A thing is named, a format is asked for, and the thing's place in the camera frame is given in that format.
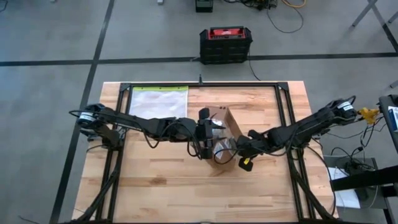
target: gray floor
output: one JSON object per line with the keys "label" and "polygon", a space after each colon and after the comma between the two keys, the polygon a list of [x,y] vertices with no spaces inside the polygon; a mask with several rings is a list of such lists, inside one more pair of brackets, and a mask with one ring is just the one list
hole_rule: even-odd
{"label": "gray floor", "polygon": [[[117,0],[101,58],[195,57],[199,32],[211,26],[235,25],[252,30],[252,55],[394,52],[372,11],[355,29],[350,28],[365,0],[309,1],[301,10],[304,27],[294,34],[281,34],[265,12],[241,4],[216,0],[212,14],[196,14],[193,2],[166,0],[158,6],[155,0]],[[106,0],[9,1],[0,12],[0,62],[92,59],[107,6]],[[379,1],[376,6],[385,20],[398,10],[393,0]],[[270,15],[285,29],[299,25],[298,15],[281,2]],[[398,37],[398,21],[389,27]],[[398,79],[395,57],[263,60],[253,61],[252,67],[262,80],[303,80],[313,111],[350,95],[357,95],[356,108],[373,108],[379,96],[398,93],[387,89]],[[48,222],[72,135],[74,120],[67,112],[79,107],[89,69],[89,65],[0,67],[2,223],[26,223],[18,215]],[[103,82],[198,80],[199,74],[206,81],[254,80],[247,62],[99,65],[89,102],[98,102]],[[353,124],[333,132],[349,136],[363,128],[362,123]],[[352,151],[359,139],[325,136],[322,143],[324,153],[329,154],[336,146]],[[81,138],[60,221],[71,217],[85,147]],[[379,167],[398,164],[387,129],[374,134],[366,155],[375,157]],[[398,211],[398,201],[390,201]],[[347,208],[340,210],[340,216],[353,222],[385,222],[380,210]]]}

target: butcher block tabletop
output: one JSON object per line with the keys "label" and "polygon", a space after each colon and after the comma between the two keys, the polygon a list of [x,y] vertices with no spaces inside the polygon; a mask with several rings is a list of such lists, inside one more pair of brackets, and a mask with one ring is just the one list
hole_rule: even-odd
{"label": "butcher block tabletop", "polygon": [[[311,115],[304,82],[288,84],[296,120]],[[118,82],[104,83],[100,103],[115,109],[119,86]],[[289,124],[284,92],[281,94]],[[263,132],[280,126],[273,87],[190,87],[188,117],[198,119],[198,111],[205,106],[228,106],[245,135],[250,129]],[[100,140],[93,141],[89,147],[99,144]],[[310,145],[322,154],[317,143]],[[107,150],[100,147],[87,153],[73,218],[78,218],[100,191],[106,155]],[[331,212],[333,193],[323,162],[310,150],[305,150],[304,159],[312,192]],[[253,163],[252,172],[238,166],[232,172],[214,170],[207,162],[189,156],[186,143],[161,142],[151,149],[142,133],[130,130],[113,222],[296,222],[287,158],[263,155]],[[304,215],[309,217],[301,195]],[[107,211],[105,200],[104,218]]]}

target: cardboard box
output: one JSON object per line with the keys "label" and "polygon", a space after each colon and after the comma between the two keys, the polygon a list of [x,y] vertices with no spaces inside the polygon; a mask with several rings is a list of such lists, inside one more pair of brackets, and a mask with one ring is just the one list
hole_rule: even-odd
{"label": "cardboard box", "polygon": [[231,171],[237,164],[237,157],[233,157],[236,151],[234,150],[222,150],[217,153],[220,149],[231,149],[232,145],[229,140],[231,138],[238,139],[242,135],[238,124],[232,116],[231,111],[225,106],[207,106],[210,110],[210,118],[212,121],[226,129],[214,129],[213,135],[219,138],[226,138],[223,140],[213,140],[212,159],[206,159],[207,163],[215,169]]}

